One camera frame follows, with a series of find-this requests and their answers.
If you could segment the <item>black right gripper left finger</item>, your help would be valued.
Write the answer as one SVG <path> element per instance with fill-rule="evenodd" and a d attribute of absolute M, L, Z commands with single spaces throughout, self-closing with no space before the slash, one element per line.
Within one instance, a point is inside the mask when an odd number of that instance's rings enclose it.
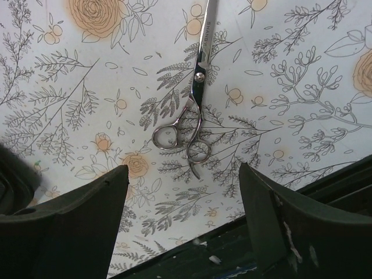
<path fill-rule="evenodd" d="M 94 181 L 1 215 L 1 278 L 106 278 L 128 188 L 120 165 Z"/>

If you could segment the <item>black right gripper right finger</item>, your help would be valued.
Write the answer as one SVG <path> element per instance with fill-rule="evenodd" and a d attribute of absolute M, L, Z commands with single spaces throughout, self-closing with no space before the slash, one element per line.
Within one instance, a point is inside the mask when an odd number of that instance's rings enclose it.
<path fill-rule="evenodd" d="M 371 217 L 283 187 L 248 164 L 239 186 L 263 278 L 371 278 Z"/>

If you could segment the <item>silver straight hair scissors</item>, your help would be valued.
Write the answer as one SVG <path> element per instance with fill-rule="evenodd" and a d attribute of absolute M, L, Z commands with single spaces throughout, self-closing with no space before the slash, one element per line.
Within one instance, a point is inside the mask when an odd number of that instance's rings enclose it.
<path fill-rule="evenodd" d="M 201 34 L 199 37 L 199 43 L 198 43 L 198 50 L 196 53 L 196 61 L 194 66 L 194 71 L 192 75 L 192 84 L 190 93 L 188 94 L 188 100 L 185 106 L 183 107 L 181 114 L 176 118 L 176 120 L 170 124 L 159 126 L 154 130 L 152 133 L 152 142 L 155 145 L 155 147 L 163 150 L 163 151 L 169 151 L 174 148 L 180 147 L 180 142 L 178 139 L 178 136 L 180 134 L 180 131 L 178 129 L 178 124 L 187 111 L 187 109 L 191 108 L 192 106 L 195 106 L 197 108 L 198 113 L 198 121 L 196 124 L 196 127 L 194 128 L 194 132 L 190 138 L 189 143 L 185 146 L 185 157 L 188 161 L 189 168 L 191 169 L 193 175 L 196 178 L 200 178 L 200 175 L 195 170 L 196 164 L 204 163 L 208 160 L 208 158 L 212 154 L 212 147 L 211 145 L 201 139 L 199 137 L 199 132 L 201 129 L 201 125 L 203 122 L 203 116 L 202 116 L 202 101 L 203 101 L 203 95 L 205 92 L 205 84 L 207 80 L 208 75 L 208 68 L 210 65 L 210 57 L 212 54 L 212 45 L 213 45 L 213 36 L 214 36 L 214 28 L 216 25 L 216 16 L 217 16 L 217 7 L 219 2 L 218 1 L 207 1 L 206 3 L 206 10 L 204 14 L 204 19 L 202 23 L 202 29 Z M 171 129 L 174 131 L 174 140 L 170 145 L 163 145 L 158 138 L 163 135 L 164 129 Z M 205 146 L 207 148 L 205 154 L 203 156 L 201 155 L 192 155 L 192 147 L 195 146 L 197 143 L 200 143 L 202 146 Z"/>

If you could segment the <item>black zip tool case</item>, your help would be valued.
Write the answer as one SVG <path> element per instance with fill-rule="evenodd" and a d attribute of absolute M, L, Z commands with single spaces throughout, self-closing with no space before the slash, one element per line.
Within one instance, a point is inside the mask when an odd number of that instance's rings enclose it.
<path fill-rule="evenodd" d="M 1 214 L 25 209 L 41 184 L 41 176 L 10 149 L 1 145 Z"/>

